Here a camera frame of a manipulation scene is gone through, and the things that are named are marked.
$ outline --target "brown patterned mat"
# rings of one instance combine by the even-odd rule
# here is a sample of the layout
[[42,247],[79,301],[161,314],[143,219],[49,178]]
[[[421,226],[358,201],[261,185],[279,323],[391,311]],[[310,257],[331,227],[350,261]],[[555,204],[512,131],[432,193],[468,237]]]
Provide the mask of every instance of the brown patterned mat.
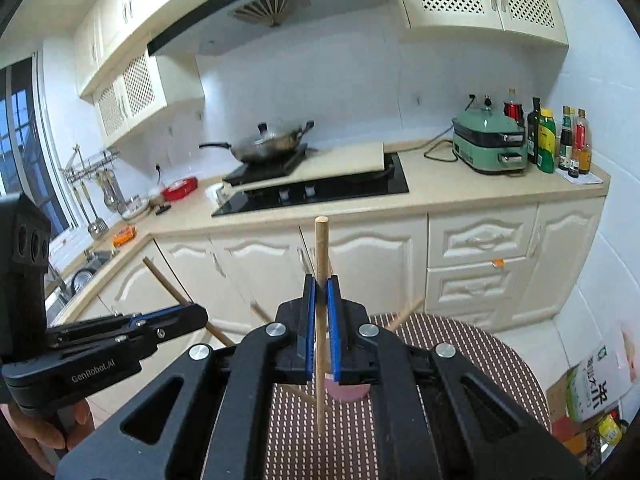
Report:
[[[394,314],[371,322],[384,326]],[[397,334],[407,344],[433,348],[452,343],[547,429],[549,414],[542,389],[527,364],[510,347],[468,324],[439,316],[413,314]],[[302,390],[315,395],[312,384]],[[315,411],[276,385],[271,405],[264,478],[269,480],[376,480],[378,463],[370,397],[342,404],[326,396],[332,411],[325,431],[316,435]]]

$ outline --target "green electric cooker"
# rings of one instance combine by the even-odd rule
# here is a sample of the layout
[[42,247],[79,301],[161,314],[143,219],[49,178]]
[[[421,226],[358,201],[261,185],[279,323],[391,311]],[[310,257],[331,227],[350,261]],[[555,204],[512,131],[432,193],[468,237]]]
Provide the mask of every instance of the green electric cooker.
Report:
[[522,171],[527,166],[524,128],[487,104],[462,112],[453,122],[453,151],[479,173]]

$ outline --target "range hood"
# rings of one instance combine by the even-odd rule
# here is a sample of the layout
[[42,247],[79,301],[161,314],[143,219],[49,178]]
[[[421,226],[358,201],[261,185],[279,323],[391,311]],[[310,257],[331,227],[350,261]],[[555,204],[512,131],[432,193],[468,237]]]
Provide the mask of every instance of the range hood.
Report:
[[381,4],[383,0],[207,0],[156,36],[150,56],[219,56],[271,34],[334,14]]

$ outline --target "black power cord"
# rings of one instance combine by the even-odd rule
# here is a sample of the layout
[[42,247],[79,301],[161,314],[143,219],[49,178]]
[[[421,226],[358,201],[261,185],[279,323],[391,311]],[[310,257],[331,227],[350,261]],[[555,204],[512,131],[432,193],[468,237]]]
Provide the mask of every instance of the black power cord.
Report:
[[[476,100],[476,95],[475,94],[469,94],[469,98],[471,99],[471,101],[469,101],[469,104],[465,107],[465,112],[467,110],[469,110],[469,107]],[[453,130],[453,124],[449,128],[447,128],[446,130],[444,130],[442,133],[437,134],[435,137],[433,137],[433,139],[430,140],[430,144],[432,143],[432,145],[422,154],[422,156],[424,158],[428,158],[429,160],[435,160],[437,162],[457,162],[460,159],[460,157],[456,154],[456,152],[453,151],[453,141],[451,139],[442,139],[442,140],[439,140],[438,142],[435,142],[436,140],[438,140],[443,135],[448,134],[451,130]],[[446,144],[446,143],[451,144],[451,155],[453,155],[454,158],[438,158],[436,156],[429,155],[438,146],[440,146],[441,144]]]

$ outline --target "silver screw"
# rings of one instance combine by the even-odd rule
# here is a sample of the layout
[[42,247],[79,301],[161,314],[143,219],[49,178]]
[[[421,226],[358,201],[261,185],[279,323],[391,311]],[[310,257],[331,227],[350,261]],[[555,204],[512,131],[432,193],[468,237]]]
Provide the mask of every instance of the silver screw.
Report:
[[196,345],[189,348],[189,357],[194,361],[200,361],[209,355],[209,347],[207,345]]
[[360,325],[358,332],[360,332],[360,335],[363,337],[375,337],[380,333],[380,329],[371,323],[365,323],[364,325]]
[[287,331],[287,327],[285,327],[282,323],[269,323],[265,330],[271,337],[276,337],[278,335],[284,334]]
[[449,359],[456,354],[456,347],[449,343],[440,343],[436,346],[436,354],[445,359]]

